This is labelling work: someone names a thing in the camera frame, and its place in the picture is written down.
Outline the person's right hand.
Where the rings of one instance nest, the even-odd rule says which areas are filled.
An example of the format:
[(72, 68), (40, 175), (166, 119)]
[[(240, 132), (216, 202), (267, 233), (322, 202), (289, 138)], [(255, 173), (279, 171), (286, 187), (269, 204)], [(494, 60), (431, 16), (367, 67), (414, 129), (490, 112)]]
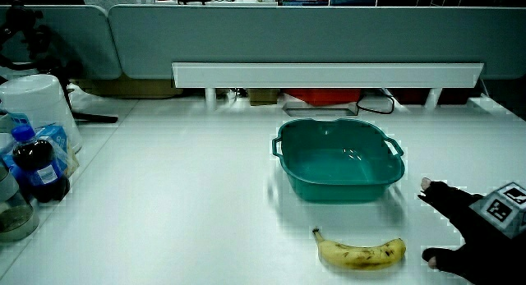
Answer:
[(470, 205), (482, 198), (444, 182), (424, 177), (419, 199), (459, 230), (464, 244), (455, 250), (430, 247), (422, 259), (432, 269), (451, 273), (472, 284), (524, 284), (525, 235), (508, 238), (477, 215)]

